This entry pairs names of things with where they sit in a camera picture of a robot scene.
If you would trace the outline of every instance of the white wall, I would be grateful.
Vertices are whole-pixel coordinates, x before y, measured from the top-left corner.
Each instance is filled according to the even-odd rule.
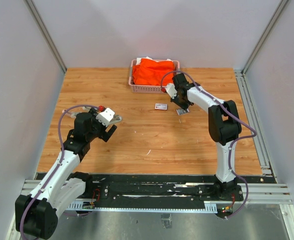
[[[24,1],[0,1],[0,240],[36,170],[62,80]]]
[[[67,67],[139,56],[241,69],[280,0],[34,0]]]
[[[294,0],[247,77],[276,174],[294,203]]]

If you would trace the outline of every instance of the wooden tabletop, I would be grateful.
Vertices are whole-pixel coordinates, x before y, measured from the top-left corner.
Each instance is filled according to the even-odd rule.
[[[247,122],[242,99],[231,68],[184,69],[205,90],[223,100],[234,100],[239,117]],[[86,173],[118,174],[215,174],[216,145],[209,136],[208,115],[198,106],[178,116],[167,94],[132,93],[128,68],[69,68],[51,121],[38,172],[48,172],[60,151],[58,120],[63,109],[78,104],[110,107],[123,117],[105,143],[95,139],[91,149],[74,170]],[[155,110],[155,103],[168,110]],[[63,140],[74,128],[65,117]],[[241,136],[250,131],[242,127]],[[237,143],[235,169],[241,175],[262,174],[252,139]]]

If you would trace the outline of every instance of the pink basket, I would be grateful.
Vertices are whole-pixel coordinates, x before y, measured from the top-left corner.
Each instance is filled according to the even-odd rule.
[[[141,93],[141,94],[163,94],[161,90],[161,86],[151,86],[151,85],[135,85],[133,80],[133,66],[136,65],[137,60],[134,59],[131,61],[130,71],[129,71],[129,86],[131,87],[131,91],[133,93]],[[180,70],[179,61],[172,61],[175,70]]]

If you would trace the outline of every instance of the gray floor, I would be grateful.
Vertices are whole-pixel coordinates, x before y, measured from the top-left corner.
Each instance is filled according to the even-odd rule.
[[[94,212],[61,216],[50,240],[288,240],[278,205],[248,205],[222,220],[214,214],[173,213],[164,228],[161,213]]]

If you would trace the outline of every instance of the orange cloth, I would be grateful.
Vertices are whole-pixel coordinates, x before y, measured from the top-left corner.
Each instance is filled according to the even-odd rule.
[[[172,61],[153,61],[150,59],[143,58],[139,65],[132,67],[132,78],[136,85],[151,85],[160,86],[163,76],[174,71],[175,66]],[[173,83],[172,78],[174,74],[168,74],[163,82],[162,86],[165,87],[169,83]]]

